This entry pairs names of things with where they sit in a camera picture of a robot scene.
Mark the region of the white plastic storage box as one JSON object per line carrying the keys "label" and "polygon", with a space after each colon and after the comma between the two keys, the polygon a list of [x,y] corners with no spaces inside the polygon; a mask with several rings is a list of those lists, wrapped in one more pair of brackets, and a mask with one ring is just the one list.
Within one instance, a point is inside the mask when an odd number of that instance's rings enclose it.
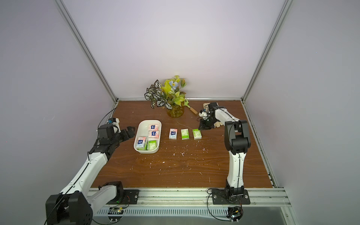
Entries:
{"label": "white plastic storage box", "polygon": [[134,141],[134,149],[135,149],[135,145],[137,142],[137,138],[138,137],[147,137],[148,138],[148,142],[151,140],[157,140],[157,148],[153,151],[138,151],[137,152],[141,153],[141,154],[154,154],[159,150],[159,145],[160,145],[160,139],[161,139],[161,134],[160,134],[160,138],[159,139],[155,139],[155,138],[149,138],[148,134],[149,134],[149,130],[148,127],[150,124],[158,124],[159,125],[159,131],[161,132],[162,129],[162,123],[159,120],[144,120],[142,122],[140,122],[140,124],[138,125],[137,128],[137,133],[136,133],[136,137],[135,137],[135,141]]}

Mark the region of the pink Tempo tissue pack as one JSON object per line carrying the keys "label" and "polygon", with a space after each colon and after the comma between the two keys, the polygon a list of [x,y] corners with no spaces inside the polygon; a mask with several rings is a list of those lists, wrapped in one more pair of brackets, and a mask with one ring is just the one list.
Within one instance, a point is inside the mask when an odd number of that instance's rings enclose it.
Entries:
{"label": "pink Tempo tissue pack", "polygon": [[169,139],[170,140],[176,140],[177,139],[177,134],[178,134],[178,129],[176,128],[171,128],[169,130]]}

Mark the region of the blue pink Tempo pack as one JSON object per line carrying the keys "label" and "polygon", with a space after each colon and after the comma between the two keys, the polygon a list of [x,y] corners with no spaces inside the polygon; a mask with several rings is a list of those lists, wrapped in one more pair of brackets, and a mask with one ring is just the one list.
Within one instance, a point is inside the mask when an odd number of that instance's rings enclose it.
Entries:
{"label": "blue pink Tempo pack", "polygon": [[135,149],[138,151],[147,150],[148,138],[145,136],[140,136],[137,138]]}

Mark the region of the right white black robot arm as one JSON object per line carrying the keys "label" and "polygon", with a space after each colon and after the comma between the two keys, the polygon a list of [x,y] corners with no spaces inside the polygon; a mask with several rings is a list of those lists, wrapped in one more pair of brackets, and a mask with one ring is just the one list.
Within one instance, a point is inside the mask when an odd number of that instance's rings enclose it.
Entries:
{"label": "right white black robot arm", "polygon": [[199,113],[200,130],[215,128],[218,122],[224,126],[224,144],[229,153],[229,172],[224,195],[226,200],[235,201],[245,194],[243,170],[245,157],[251,147],[248,122],[233,116],[216,102],[206,104]]}

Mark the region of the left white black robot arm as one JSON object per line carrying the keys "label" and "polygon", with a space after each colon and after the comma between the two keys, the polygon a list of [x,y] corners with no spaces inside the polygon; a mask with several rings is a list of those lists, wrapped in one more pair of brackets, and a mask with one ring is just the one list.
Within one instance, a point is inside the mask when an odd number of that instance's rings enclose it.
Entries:
{"label": "left white black robot arm", "polygon": [[97,129],[98,137],[93,148],[72,181],[46,201],[46,225],[90,225],[93,216],[109,202],[121,203],[126,199],[120,181],[108,182],[92,196],[90,188],[101,169],[107,164],[120,143],[133,138],[134,127],[120,129],[117,122]]}

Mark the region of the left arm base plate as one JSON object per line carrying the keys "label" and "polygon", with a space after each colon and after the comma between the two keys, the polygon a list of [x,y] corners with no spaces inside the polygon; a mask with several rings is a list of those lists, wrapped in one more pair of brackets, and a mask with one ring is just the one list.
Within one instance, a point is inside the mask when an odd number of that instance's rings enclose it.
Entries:
{"label": "left arm base plate", "polygon": [[124,189],[119,196],[107,202],[107,204],[135,205],[138,202],[139,189]]}

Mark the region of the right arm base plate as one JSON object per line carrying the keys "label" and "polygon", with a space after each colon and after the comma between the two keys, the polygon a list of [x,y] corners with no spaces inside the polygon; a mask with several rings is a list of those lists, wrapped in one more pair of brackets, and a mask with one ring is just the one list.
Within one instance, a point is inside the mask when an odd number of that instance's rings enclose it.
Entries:
{"label": "right arm base plate", "polygon": [[245,189],[241,195],[230,196],[224,189],[211,188],[211,199],[214,205],[250,205],[250,197],[248,191]]}

